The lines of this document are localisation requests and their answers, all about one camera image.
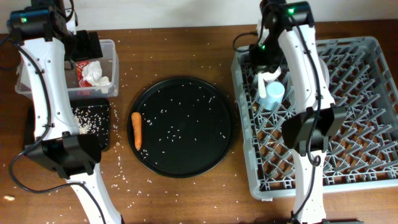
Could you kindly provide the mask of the light blue cup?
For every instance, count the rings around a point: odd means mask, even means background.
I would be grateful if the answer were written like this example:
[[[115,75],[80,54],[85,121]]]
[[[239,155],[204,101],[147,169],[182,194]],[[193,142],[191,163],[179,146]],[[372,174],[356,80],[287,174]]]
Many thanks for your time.
[[[265,82],[265,84],[267,96],[266,98],[259,97],[259,103],[264,106],[265,110],[272,111],[282,103],[285,88],[283,84],[278,81]]]

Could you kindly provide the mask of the white plastic fork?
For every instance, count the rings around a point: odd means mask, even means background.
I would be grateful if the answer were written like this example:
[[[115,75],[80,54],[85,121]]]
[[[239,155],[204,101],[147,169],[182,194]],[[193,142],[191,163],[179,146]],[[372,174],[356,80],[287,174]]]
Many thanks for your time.
[[[266,98],[267,92],[266,92],[266,84],[264,82],[264,79],[262,77],[259,77],[257,83],[258,83],[259,97]]]

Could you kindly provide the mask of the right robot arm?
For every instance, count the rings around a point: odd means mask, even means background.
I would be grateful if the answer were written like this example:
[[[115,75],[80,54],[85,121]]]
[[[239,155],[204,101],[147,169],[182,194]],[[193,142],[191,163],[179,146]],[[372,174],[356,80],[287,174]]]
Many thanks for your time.
[[[284,143],[295,165],[295,203],[290,223],[325,223],[323,164],[329,142],[346,110],[328,89],[315,40],[315,21],[306,1],[262,1],[258,39],[249,46],[256,75],[279,75],[287,62],[296,114],[282,123]]]

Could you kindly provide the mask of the white bowl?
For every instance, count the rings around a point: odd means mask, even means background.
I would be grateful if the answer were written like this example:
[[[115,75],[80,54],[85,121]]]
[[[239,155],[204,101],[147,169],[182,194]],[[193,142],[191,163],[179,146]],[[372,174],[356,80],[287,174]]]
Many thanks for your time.
[[[275,72],[259,72],[258,80],[259,82],[273,82],[275,81],[281,74],[281,68],[278,67]]]

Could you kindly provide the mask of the rice and nuts pile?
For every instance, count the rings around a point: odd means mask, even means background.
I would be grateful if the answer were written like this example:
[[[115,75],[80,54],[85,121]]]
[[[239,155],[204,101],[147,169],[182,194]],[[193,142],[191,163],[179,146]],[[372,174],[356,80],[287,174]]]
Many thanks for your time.
[[[105,112],[95,111],[93,106],[88,106],[73,108],[72,113],[80,134],[99,136],[108,133],[109,116]]]

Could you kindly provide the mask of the orange carrot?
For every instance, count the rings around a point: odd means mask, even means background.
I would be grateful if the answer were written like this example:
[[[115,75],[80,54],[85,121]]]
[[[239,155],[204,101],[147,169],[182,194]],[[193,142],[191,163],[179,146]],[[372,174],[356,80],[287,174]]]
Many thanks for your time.
[[[133,112],[131,115],[131,122],[134,131],[134,146],[137,151],[142,147],[142,117],[139,112]]]

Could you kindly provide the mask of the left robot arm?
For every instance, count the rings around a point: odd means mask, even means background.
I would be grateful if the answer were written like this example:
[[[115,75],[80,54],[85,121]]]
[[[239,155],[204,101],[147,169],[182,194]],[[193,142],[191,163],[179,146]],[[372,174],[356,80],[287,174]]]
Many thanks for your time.
[[[101,176],[104,148],[97,135],[80,132],[65,78],[66,62],[102,57],[97,33],[77,30],[75,10],[63,1],[32,1],[11,12],[7,26],[34,102],[34,138],[21,154],[64,179],[90,223],[122,223]]]

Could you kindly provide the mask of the grey round plate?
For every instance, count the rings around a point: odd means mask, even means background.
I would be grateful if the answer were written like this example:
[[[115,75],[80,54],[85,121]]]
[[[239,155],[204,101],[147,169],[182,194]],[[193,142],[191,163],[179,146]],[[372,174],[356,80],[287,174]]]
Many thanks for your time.
[[[329,70],[328,70],[327,64],[320,57],[318,58],[318,60],[320,62],[320,67],[321,67],[323,78],[324,78],[325,83],[326,83],[326,87],[329,88],[330,74],[329,74]],[[293,104],[294,102],[295,102],[294,94],[291,93],[289,95],[289,103]]]

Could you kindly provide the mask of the red snack wrapper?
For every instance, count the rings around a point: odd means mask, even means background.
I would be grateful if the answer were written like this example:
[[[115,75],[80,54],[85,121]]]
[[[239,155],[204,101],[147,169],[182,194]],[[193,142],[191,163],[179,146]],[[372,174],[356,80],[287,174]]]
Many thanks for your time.
[[[89,61],[82,61],[82,62],[78,62],[76,64],[76,73],[77,73],[77,78],[78,78],[78,86],[80,88],[92,87],[92,85],[89,82],[87,82],[86,80],[83,79],[83,69],[89,64],[90,64]]]

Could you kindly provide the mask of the white napkin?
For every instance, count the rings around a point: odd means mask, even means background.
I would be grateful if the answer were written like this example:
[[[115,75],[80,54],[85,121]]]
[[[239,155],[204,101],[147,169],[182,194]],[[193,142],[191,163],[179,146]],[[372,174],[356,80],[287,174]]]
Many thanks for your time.
[[[109,90],[105,88],[111,84],[108,77],[103,76],[103,71],[99,61],[90,62],[83,69],[83,79],[89,82],[92,87],[99,87],[102,94],[109,93]]]

